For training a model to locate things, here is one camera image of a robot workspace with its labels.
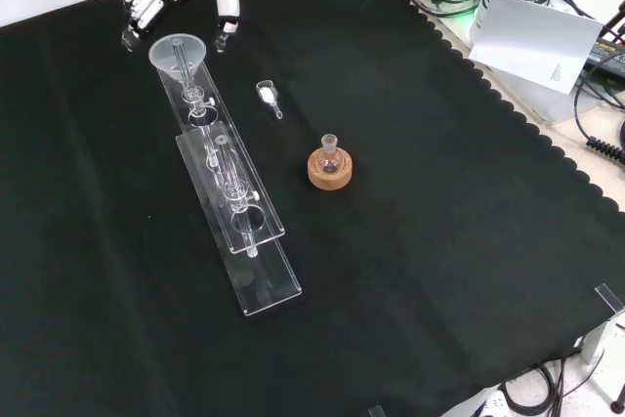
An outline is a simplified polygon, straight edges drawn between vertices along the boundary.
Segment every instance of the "glass tube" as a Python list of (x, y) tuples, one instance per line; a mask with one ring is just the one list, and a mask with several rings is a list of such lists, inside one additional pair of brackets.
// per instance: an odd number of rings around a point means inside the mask
[(345, 159), (337, 144), (339, 139), (333, 134), (326, 134), (321, 138), (321, 152), (316, 159), (317, 169), (323, 173), (338, 173), (345, 166)]
[(277, 105), (277, 90), (273, 86), (271, 80), (263, 80), (256, 84), (256, 93), (261, 98), (261, 101), (271, 106), (271, 110), (275, 113), (275, 117), (282, 119), (282, 111)]
[(247, 255), (250, 258), (258, 256), (258, 250), (254, 245), (254, 234), (250, 223), (249, 214), (247, 213), (248, 201), (247, 192), (249, 185), (246, 181), (241, 180), (236, 171), (236, 163), (234, 161), (234, 152), (230, 146), (229, 137), (226, 128), (221, 122), (212, 126), (215, 130), (213, 142), (217, 148), (218, 173), (223, 181), (222, 191), (224, 197), (230, 204), (230, 209), (236, 214), (238, 223), (238, 231), (240, 231), (245, 246), (248, 247)]
[(204, 109), (204, 90), (195, 85), (193, 74), (188, 68), (187, 52), (181, 38), (171, 40), (178, 69), (183, 77), (183, 98), (190, 106), (190, 113), (193, 117), (201, 117), (206, 113)]

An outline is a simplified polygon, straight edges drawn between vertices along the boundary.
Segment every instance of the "acrylic stand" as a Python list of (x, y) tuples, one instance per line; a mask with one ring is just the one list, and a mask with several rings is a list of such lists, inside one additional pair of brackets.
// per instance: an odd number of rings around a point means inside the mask
[(206, 65), (204, 43), (162, 38), (149, 52), (183, 133), (176, 138), (246, 315), (302, 293), (271, 201)]
[(614, 311), (614, 316), (586, 335), (584, 347), (582, 349), (582, 359), (588, 364), (597, 362), (600, 351), (603, 349), (605, 337), (608, 336), (610, 330), (615, 327), (616, 318), (625, 311), (623, 304), (616, 298), (616, 295), (611, 292), (607, 285), (602, 284), (595, 288), (595, 291)]
[(369, 409), (369, 417), (386, 417), (386, 415), (381, 405)]

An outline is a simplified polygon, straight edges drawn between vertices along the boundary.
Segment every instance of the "small glass bottle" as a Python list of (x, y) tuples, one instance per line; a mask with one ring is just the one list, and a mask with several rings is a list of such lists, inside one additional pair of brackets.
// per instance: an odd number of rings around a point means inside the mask
[(316, 167), (319, 171), (333, 174), (338, 173), (345, 166), (345, 159), (341, 151), (337, 149), (337, 143), (339, 139), (332, 134), (326, 134), (321, 138), (323, 147), (316, 158)]

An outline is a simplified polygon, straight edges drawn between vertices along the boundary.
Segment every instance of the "black cloth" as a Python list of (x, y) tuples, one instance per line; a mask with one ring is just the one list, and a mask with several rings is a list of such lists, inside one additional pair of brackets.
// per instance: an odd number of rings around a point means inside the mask
[[(207, 63), (297, 300), (245, 318), (118, 0), (0, 37), (0, 412), (438, 416), (606, 320), (623, 217), (406, 0), (241, 0)], [(214, 0), (158, 34), (207, 44)], [(255, 84), (272, 79), (280, 122)], [(344, 189), (306, 174), (335, 133)]]

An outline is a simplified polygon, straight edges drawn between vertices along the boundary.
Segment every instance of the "white paper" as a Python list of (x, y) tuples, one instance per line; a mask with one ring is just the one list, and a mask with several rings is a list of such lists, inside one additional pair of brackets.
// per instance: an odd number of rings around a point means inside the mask
[(524, 0), (490, 0), (469, 59), (568, 94), (602, 27)]

